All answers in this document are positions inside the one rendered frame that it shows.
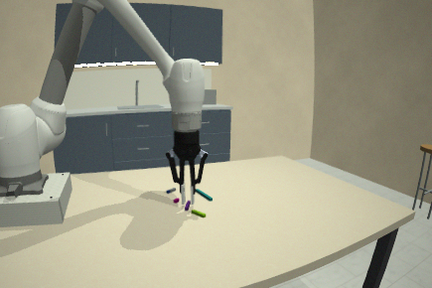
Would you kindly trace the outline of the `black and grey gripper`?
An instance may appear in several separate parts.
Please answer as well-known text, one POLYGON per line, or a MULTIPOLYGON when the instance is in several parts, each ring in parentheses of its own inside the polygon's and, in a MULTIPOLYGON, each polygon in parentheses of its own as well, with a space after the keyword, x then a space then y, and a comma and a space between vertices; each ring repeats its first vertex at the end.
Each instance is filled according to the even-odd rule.
POLYGON ((195 132, 178 132, 175 130, 174 132, 174 147, 171 151, 166 153, 166 156, 170 163, 170 168, 172 172, 172 177, 174 183, 178 183, 180 185, 180 194, 182 195, 182 205, 185 204, 185 161, 189 161, 190 164, 190 175, 191 175, 191 205, 194 204, 193 196, 195 197, 196 192, 196 184, 199 184, 202 180, 204 164, 208 157, 209 153, 205 152, 201 149, 200 146, 200 131, 197 130, 195 132), (190 144, 190 145, 181 145, 181 144, 190 144), (180 159, 180 178, 178 178, 178 173, 176 169, 174 152, 177 157, 180 159), (200 169, 198 173, 198 178, 196 179, 195 174, 195 158, 200 153, 201 163, 200 169), (176 176, 177 174, 177 176, 176 176))

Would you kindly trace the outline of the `turquoise rod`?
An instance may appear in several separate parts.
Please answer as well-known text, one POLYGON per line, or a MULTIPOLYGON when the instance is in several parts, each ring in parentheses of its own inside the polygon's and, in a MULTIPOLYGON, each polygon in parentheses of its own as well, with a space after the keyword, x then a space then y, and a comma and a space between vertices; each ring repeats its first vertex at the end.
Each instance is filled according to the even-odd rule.
POLYGON ((207 200, 209 200, 209 201, 212 201, 212 200, 213 200, 212 197, 208 196, 207 194, 205 194, 204 192, 202 192, 202 191, 199 190, 199 189, 196 189, 196 192, 197 192, 198 194, 200 194, 201 196, 203 196, 204 198, 206 198, 207 200))

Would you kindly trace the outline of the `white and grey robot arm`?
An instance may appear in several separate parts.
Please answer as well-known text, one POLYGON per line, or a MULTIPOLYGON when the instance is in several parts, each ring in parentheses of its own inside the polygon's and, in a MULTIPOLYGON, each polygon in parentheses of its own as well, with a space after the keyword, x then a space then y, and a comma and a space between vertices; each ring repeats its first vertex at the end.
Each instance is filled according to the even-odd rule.
POLYGON ((193 59, 174 62, 127 0, 72 0, 40 96, 30 107, 0 107, 0 197, 15 199, 44 192, 49 175, 41 173, 40 159, 65 138, 67 110, 63 101, 84 40, 102 5, 162 73, 172 108, 172 128, 178 132, 201 129, 205 97, 201 63, 193 59))

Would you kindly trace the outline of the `lime green rod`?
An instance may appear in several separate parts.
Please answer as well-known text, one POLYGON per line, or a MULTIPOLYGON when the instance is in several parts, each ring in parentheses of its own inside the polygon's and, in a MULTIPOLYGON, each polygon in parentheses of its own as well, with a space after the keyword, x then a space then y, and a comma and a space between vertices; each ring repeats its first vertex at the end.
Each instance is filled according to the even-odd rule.
POLYGON ((201 217, 206 217, 206 214, 198 212, 196 210, 192 210, 192 214, 196 215, 196 216, 201 216, 201 217))

